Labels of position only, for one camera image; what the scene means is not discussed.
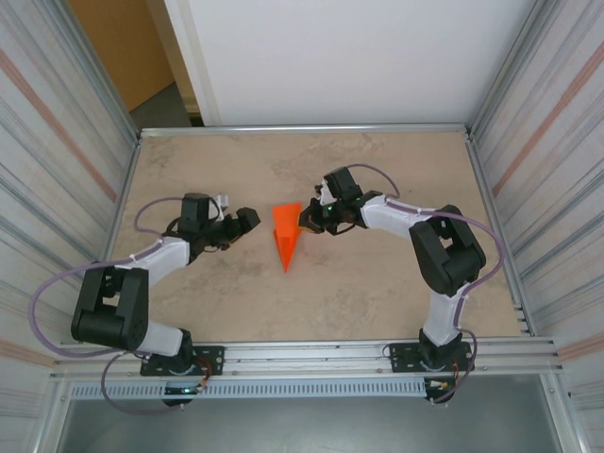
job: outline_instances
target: orange traffic cone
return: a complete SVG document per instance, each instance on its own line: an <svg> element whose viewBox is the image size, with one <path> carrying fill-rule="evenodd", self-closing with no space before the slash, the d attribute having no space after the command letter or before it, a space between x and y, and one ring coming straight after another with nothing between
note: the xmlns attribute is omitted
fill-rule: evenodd
<svg viewBox="0 0 604 453"><path fill-rule="evenodd" d="M302 203L273 207L273 220L275 222L273 236L275 236L275 242L277 243L283 272L287 272L290 267L295 243L302 232L298 226L298 217L301 211Z"/></svg>

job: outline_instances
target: floor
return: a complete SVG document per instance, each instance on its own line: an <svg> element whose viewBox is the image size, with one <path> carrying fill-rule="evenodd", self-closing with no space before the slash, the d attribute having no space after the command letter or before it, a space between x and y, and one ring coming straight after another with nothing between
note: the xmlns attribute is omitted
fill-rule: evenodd
<svg viewBox="0 0 604 453"><path fill-rule="evenodd" d="M411 243L355 228L343 236L304 233L288 274L273 238L272 207L305 206L329 170L352 162L385 169L402 201L448 203L487 222L459 133L155 137L143 140L114 257L145 248L132 222L145 203L187 192L227 193L230 212L249 206L262 223L225 252L202 254L150 292L152 319L186 328L197 342L321 341L416 338L428 314L428 286ZM355 171L361 186L389 191L379 175ZM163 230L179 204L143 217ZM487 255L495 247L477 233ZM503 272L473 292L461 319L479 336L519 335Z"/></svg>
<svg viewBox="0 0 604 453"><path fill-rule="evenodd" d="M160 405L149 401L136 407ZM105 401L76 401L57 451L556 453L561 448L539 377L505 376L470 377L448 408L417 397L213 399L193 401L184 412L137 417Z"/></svg>
<svg viewBox="0 0 604 453"><path fill-rule="evenodd" d="M169 85L130 112L138 129L150 127L191 127L176 83Z"/></svg>

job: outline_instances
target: robotic arm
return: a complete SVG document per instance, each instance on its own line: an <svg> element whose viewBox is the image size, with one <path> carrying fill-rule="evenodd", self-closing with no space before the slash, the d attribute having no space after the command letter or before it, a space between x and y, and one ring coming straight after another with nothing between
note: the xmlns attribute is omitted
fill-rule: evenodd
<svg viewBox="0 0 604 453"><path fill-rule="evenodd" d="M132 255L142 258L128 264L87 271L72 320L74 339L156 355L174 372L187 370L193 361L191 334L149 320L149 289L201 253L227 250L260 223L255 210L241 208L233 218L225 215L227 207L226 195L187 193L180 217L159 245ZM117 305L105 303L118 294Z"/></svg>
<svg viewBox="0 0 604 453"><path fill-rule="evenodd" d="M324 176L315 186L316 197L302 211L299 225L313 233L336 236L352 227L383 229L411 240L424 281L430 288L430 309L419 333L422 366L442 370L459 352L462 293L486 263L484 252L470 227L462 221L430 214L414 206L364 193L348 168ZM439 212L461 214L447 205ZM341 224L349 227L340 229Z"/></svg>

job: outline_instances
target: vent slot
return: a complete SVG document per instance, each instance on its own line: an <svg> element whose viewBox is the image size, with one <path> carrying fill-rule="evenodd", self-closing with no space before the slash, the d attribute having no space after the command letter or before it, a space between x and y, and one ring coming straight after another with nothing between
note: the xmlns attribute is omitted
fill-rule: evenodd
<svg viewBox="0 0 604 453"><path fill-rule="evenodd" d="M210 380L197 395L165 395L166 386L186 387L179 382L109 382L111 399L170 398L303 398L338 396L426 396L421 377L346 378L346 379L264 379ZM103 399L100 382L78 382L73 400Z"/></svg>

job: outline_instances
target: beige surface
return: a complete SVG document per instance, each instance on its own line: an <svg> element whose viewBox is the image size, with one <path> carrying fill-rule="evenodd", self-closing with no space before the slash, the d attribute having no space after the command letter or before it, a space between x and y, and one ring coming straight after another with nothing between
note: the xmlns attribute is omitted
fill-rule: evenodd
<svg viewBox="0 0 604 453"><path fill-rule="evenodd" d="M301 201L329 170L366 162L386 170L401 199L424 207L452 203L486 221L463 140L457 133L334 134L148 138L138 162L114 255L149 244L132 221L146 202L185 192L230 196L262 223L226 252L206 254L151 292L151 316L184 327L196 341L293 341L414 338L428 314L428 287L411 243L355 228L340 237L304 233L283 274L271 208ZM364 190L387 192L380 176L355 169ZM143 217L163 229L177 202ZM478 239L495 263L495 248ZM503 273L470 297L462 323L480 336L518 335Z"/></svg>

